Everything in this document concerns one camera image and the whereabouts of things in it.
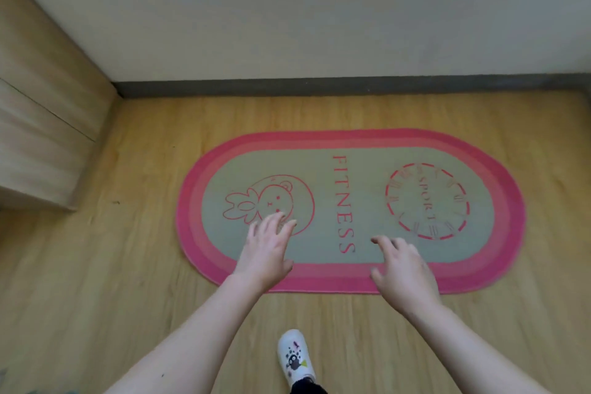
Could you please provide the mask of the person's right hand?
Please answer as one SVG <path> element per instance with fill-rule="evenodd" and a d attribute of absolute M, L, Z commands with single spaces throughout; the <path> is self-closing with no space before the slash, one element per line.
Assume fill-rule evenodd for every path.
<path fill-rule="evenodd" d="M 386 235 L 371 238 L 382 252 L 379 269 L 388 279 L 383 299 L 406 319 L 443 305 L 435 277 L 417 248 L 404 239 Z"/>

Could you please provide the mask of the person's left hand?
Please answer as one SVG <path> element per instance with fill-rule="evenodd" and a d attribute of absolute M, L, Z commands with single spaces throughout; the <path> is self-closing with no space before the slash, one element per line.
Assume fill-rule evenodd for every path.
<path fill-rule="evenodd" d="M 277 278 L 276 268 L 288 260 L 285 253 L 296 224 L 294 219 L 286 221 L 283 211 L 250 224 L 233 274 L 253 293 L 262 295 L 284 279 Z"/>

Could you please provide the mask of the person's left forearm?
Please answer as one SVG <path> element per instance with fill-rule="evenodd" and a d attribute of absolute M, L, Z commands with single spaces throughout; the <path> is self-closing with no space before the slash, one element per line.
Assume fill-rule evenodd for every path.
<path fill-rule="evenodd" d="M 236 273 L 105 394 L 211 394 L 225 356 L 266 291 L 255 273 Z"/>

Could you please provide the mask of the person's right forearm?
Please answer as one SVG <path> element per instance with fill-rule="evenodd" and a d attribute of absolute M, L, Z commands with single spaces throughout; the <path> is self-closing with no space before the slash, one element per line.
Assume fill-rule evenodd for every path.
<path fill-rule="evenodd" d="M 418 304 L 405 317 L 462 394 L 551 394 L 444 305 Z"/>

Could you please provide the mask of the white clog shoe with charms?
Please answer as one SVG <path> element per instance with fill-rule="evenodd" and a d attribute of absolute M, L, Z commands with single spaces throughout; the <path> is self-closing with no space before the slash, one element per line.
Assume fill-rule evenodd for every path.
<path fill-rule="evenodd" d="M 301 380 L 316 382 L 307 343 L 300 330 L 288 330 L 279 338 L 277 356 L 290 389 Z"/>

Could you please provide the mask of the pink oval fitness mat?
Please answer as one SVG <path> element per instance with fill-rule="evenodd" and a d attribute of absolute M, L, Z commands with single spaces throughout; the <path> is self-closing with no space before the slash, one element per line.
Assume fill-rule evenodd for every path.
<path fill-rule="evenodd" d="M 297 221 L 290 274 L 273 292 L 375 294 L 378 234 L 414 243 L 443 294 L 482 289 L 520 252 L 526 211 L 508 170 L 475 146 L 422 129 L 243 135 L 204 154 L 184 180 L 180 247 L 211 282 L 233 272 L 247 228 Z"/>

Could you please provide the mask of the black trouser leg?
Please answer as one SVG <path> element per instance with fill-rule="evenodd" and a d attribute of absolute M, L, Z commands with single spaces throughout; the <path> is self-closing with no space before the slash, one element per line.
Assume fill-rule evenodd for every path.
<path fill-rule="evenodd" d="M 290 394 L 328 394 L 328 392 L 310 377 L 304 377 L 294 382 Z"/>

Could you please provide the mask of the dark grey baseboard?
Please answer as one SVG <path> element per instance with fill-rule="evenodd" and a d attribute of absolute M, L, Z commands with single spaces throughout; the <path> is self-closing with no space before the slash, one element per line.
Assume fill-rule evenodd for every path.
<path fill-rule="evenodd" d="M 437 76 L 128 81 L 112 83 L 124 99 L 179 97 L 327 97 L 510 91 L 591 92 L 591 72 Z"/>

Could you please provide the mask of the light wooden cabinet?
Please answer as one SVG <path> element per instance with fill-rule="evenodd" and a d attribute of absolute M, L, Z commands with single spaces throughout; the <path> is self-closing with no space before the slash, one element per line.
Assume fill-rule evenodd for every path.
<path fill-rule="evenodd" d="M 0 0 L 0 209 L 75 210 L 118 99 L 35 0 Z"/>

